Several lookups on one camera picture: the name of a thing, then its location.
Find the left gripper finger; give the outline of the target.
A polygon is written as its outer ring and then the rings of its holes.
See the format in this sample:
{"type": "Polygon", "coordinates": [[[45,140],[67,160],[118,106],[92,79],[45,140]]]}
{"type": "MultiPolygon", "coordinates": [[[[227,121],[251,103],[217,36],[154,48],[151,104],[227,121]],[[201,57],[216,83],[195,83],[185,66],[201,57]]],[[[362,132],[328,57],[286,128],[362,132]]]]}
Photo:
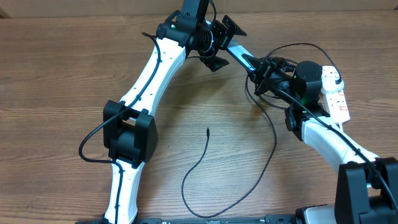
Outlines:
{"type": "Polygon", "coordinates": [[[240,26],[235,23],[228,15],[225,15],[221,21],[224,30],[224,38],[232,38],[234,35],[247,36],[240,26]]]}
{"type": "Polygon", "coordinates": [[[214,56],[213,58],[201,58],[200,59],[207,68],[209,68],[212,72],[216,72],[224,66],[229,65],[229,62],[226,59],[214,56]]]}

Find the Samsung Galaxy smartphone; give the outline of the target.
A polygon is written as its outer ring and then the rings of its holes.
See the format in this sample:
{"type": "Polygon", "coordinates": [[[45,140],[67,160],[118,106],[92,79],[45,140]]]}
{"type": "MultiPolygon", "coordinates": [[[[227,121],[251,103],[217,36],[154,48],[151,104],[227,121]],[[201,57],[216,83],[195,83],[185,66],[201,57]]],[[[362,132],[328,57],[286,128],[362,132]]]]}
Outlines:
{"type": "Polygon", "coordinates": [[[248,55],[252,57],[252,54],[247,51],[237,40],[231,39],[226,51],[248,72],[254,72],[255,68],[243,57],[248,55]]]}

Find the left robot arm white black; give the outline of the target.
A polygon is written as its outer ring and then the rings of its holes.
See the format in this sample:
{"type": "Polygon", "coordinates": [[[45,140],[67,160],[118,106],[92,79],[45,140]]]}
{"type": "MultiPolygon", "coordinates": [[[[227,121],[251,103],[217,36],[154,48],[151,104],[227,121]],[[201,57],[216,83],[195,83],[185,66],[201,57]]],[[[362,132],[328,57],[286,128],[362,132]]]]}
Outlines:
{"type": "Polygon", "coordinates": [[[113,168],[109,207],[102,222],[133,223],[137,216],[137,191],[143,167],[151,159],[159,136],[155,112],[177,70],[198,52],[215,72],[228,64],[217,57],[227,50],[235,35],[246,35],[232,19],[205,18],[209,1],[184,1],[158,25],[149,61],[131,89],[118,101],[108,101],[103,110],[104,146],[113,168]]]}

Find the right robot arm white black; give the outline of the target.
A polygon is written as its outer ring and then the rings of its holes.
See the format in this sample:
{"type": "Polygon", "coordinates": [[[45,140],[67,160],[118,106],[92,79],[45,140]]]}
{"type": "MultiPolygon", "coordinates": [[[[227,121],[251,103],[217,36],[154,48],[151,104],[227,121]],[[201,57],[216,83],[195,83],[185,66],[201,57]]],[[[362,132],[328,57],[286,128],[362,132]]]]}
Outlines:
{"type": "Polygon", "coordinates": [[[397,159],[381,158],[337,125],[342,101],[337,71],[312,61],[243,54],[255,93],[281,98],[287,129],[314,148],[338,174],[335,202],[305,208],[302,223],[397,223],[397,159]]]}

